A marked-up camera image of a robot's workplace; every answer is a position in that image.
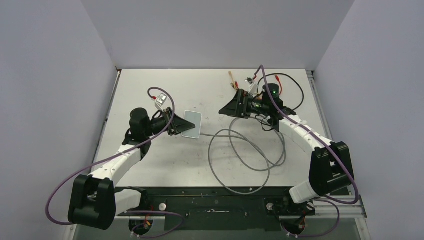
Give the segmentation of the white network switch box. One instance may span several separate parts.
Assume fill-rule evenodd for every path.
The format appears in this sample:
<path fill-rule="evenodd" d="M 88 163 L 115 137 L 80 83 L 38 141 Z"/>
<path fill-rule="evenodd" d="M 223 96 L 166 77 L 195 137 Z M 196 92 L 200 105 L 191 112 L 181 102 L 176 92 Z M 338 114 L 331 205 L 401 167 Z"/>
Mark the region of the white network switch box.
<path fill-rule="evenodd" d="M 186 110 L 184 112 L 184 120 L 190 122 L 190 129 L 181 133 L 181 136 L 189 139 L 198 139 L 201 135 L 202 113 Z"/>

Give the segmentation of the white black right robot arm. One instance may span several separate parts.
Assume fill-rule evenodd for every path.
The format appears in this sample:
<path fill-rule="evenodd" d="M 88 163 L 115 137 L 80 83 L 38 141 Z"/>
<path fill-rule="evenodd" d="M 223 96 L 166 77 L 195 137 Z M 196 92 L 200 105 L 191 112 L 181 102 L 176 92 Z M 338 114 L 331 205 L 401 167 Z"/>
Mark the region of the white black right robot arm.
<path fill-rule="evenodd" d="M 307 179 L 291 187 L 289 196 L 282 201 L 287 213 L 296 214 L 309 200 L 328 197 L 332 192 L 355 186 L 349 147 L 342 141 L 334 142 L 320 135 L 294 110 L 284 106 L 279 84 L 264 84 L 262 92 L 257 95 L 238 89 L 233 99 L 218 113 L 240 119 L 247 119 L 253 114 L 268 117 L 274 130 L 286 135 L 310 154 Z"/>

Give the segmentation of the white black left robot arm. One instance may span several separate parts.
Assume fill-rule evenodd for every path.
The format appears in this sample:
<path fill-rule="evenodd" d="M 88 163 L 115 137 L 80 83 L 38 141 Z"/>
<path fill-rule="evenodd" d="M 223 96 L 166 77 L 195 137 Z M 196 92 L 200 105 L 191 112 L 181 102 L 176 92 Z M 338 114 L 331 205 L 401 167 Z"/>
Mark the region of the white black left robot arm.
<path fill-rule="evenodd" d="M 169 107 L 158 113 L 159 117 L 150 118 L 146 109 L 133 109 L 117 157 L 89 175 L 80 174 L 75 178 L 68 210 L 69 222 L 106 230 L 116 215 L 131 210 L 141 216 L 149 210 L 149 201 L 142 197 L 141 190 L 130 187 L 116 191 L 117 183 L 147 155 L 152 137 L 162 130 L 174 136 L 198 126 L 174 114 Z"/>

